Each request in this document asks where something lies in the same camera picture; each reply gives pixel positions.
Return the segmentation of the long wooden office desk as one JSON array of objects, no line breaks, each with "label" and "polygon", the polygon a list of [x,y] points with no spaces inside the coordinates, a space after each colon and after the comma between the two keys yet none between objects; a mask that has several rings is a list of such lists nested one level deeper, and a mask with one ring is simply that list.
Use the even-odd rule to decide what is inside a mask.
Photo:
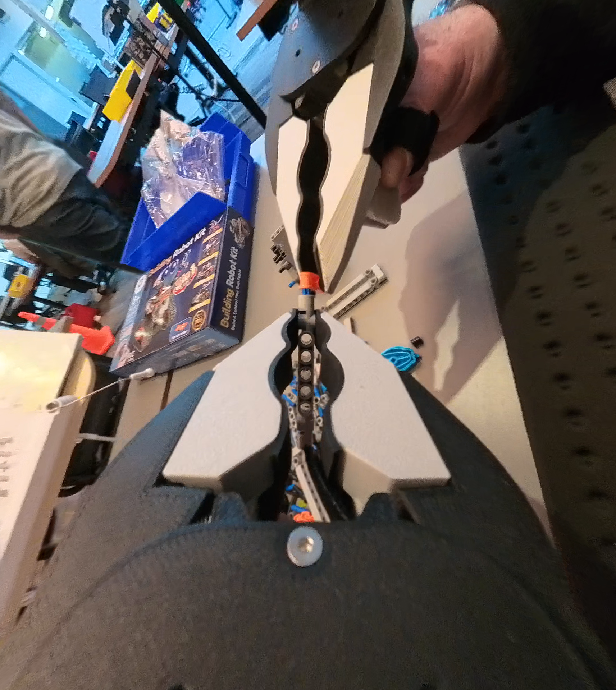
[{"label": "long wooden office desk", "polygon": [[87,172],[88,179],[97,187],[105,184],[119,164],[127,143],[133,140],[132,129],[150,90],[149,83],[165,67],[177,31],[175,23],[169,21],[168,30],[159,33],[155,49],[149,53],[144,66],[139,67],[137,63],[128,66],[116,81],[105,106],[108,127]]}]

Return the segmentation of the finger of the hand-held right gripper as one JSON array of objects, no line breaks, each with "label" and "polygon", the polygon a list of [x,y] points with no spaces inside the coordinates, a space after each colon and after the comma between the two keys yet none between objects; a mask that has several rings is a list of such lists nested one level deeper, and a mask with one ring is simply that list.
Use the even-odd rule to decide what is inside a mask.
[{"label": "finger of the hand-held right gripper", "polygon": [[292,115],[278,128],[275,196],[300,281],[324,281],[318,252],[323,182],[324,114]]},{"label": "finger of the hand-held right gripper", "polygon": [[318,268],[326,294],[338,286],[363,226],[385,229],[401,216],[398,191],[381,186],[380,164],[369,152],[373,72],[368,63],[348,76],[324,113],[329,160],[320,188]]}]

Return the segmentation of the yellow storage bin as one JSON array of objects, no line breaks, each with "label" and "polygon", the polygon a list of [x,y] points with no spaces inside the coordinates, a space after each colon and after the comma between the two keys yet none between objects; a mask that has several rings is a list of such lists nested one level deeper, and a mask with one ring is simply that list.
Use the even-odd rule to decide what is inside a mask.
[{"label": "yellow storage bin", "polygon": [[103,108],[103,116],[111,121],[120,122],[137,94],[141,82],[142,67],[130,60],[120,74]]}]

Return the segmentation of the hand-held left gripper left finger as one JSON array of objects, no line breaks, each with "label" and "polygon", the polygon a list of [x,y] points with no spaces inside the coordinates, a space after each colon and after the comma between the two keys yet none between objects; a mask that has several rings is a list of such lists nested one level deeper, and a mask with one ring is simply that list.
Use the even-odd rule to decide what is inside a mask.
[{"label": "hand-held left gripper left finger", "polygon": [[291,463],[282,393],[293,378],[297,327],[297,313],[285,313],[217,364],[164,479],[244,502],[281,493]]}]

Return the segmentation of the dark grey perforated beam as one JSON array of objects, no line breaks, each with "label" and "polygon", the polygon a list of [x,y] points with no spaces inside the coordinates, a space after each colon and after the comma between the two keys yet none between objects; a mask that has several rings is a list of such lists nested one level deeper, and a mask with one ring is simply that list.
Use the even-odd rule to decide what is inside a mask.
[{"label": "dark grey perforated beam", "polygon": [[315,396],[315,293],[302,290],[297,312],[296,432],[298,449],[308,451],[315,439],[318,403]]}]

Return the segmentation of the person's right hand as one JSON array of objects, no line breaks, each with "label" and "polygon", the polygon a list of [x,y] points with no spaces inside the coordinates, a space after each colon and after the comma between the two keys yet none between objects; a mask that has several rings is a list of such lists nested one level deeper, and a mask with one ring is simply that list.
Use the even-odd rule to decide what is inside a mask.
[{"label": "person's right hand", "polygon": [[486,8],[460,4],[415,29],[416,73],[401,106],[438,117],[438,130],[425,164],[413,173],[410,152],[397,148],[383,159],[381,185],[396,189],[400,202],[423,185],[426,170],[466,143],[493,115],[508,79],[498,24]]}]

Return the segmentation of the wooden book stand, white base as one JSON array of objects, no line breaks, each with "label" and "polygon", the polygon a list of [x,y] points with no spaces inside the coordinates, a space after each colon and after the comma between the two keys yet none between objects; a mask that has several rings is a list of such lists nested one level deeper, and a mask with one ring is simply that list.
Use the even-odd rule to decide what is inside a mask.
[{"label": "wooden book stand, white base", "polygon": [[0,640],[23,607],[54,501],[74,447],[81,441],[80,427],[94,379],[92,360],[81,347],[59,398],[47,405],[50,412],[59,414],[56,430],[50,432],[45,444],[8,546],[0,552]]}]

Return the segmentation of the clear plastic bag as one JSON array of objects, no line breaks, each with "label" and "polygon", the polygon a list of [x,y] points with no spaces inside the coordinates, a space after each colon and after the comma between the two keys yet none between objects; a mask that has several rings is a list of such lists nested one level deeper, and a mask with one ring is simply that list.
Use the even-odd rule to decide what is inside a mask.
[{"label": "clear plastic bag", "polygon": [[162,112],[141,155],[141,200],[156,228],[200,193],[226,202],[224,136]]}]

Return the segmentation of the instruction manual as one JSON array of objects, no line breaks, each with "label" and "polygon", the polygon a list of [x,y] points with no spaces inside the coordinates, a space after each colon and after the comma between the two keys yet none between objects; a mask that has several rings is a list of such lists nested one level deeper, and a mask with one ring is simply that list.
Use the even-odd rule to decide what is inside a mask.
[{"label": "instruction manual", "polygon": [[77,353],[75,334],[0,329],[0,552],[11,539]]}]

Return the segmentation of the person's right forearm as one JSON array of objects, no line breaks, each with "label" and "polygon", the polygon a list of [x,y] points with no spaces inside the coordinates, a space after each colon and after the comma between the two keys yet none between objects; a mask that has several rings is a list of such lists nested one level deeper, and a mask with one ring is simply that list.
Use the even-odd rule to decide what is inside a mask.
[{"label": "person's right forearm", "polygon": [[468,139],[568,101],[616,77],[616,1],[475,1],[496,21],[504,47],[504,94]]}]

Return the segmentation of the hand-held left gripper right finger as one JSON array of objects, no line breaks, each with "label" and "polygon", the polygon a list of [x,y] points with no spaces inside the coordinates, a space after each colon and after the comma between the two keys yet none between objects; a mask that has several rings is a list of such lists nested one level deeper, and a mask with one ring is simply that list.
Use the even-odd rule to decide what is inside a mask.
[{"label": "hand-held left gripper right finger", "polygon": [[451,474],[400,372],[329,314],[315,318],[336,458],[329,473],[360,515],[375,494],[443,487]]}]

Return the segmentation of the blue storage bin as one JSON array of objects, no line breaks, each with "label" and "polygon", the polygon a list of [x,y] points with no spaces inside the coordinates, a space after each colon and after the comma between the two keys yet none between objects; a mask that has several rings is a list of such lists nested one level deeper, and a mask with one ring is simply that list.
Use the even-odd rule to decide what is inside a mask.
[{"label": "blue storage bin", "polygon": [[247,221],[253,220],[257,164],[251,156],[250,139],[218,113],[209,116],[201,125],[201,131],[217,133],[224,138],[225,200],[219,201],[202,192],[193,194],[161,226],[156,226],[141,200],[132,220],[121,264],[141,272],[154,268],[228,209],[233,209]]}]

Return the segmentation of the red storage bin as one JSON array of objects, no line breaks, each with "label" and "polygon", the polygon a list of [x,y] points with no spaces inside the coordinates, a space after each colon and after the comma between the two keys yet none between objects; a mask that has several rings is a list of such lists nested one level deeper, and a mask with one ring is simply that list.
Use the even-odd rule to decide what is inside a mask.
[{"label": "red storage bin", "polygon": [[115,337],[109,326],[88,328],[74,323],[60,325],[59,321],[52,317],[24,311],[18,312],[18,317],[47,332],[67,332],[81,336],[82,349],[91,355],[105,356],[115,344]]}]

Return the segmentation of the black perforated mat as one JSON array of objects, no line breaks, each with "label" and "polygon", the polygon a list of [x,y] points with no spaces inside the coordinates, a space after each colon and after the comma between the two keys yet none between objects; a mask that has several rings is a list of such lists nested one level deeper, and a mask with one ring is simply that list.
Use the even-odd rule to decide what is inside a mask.
[{"label": "black perforated mat", "polygon": [[616,664],[616,78],[460,157],[552,533]]}]

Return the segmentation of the black perforated block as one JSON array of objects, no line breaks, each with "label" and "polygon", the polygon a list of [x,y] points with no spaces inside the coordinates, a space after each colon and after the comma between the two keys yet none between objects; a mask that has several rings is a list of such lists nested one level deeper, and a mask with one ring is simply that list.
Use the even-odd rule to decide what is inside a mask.
[{"label": "black perforated block", "polygon": [[279,272],[296,273],[293,255],[288,244],[288,236],[283,224],[270,236],[270,250],[273,255],[273,263]]}]

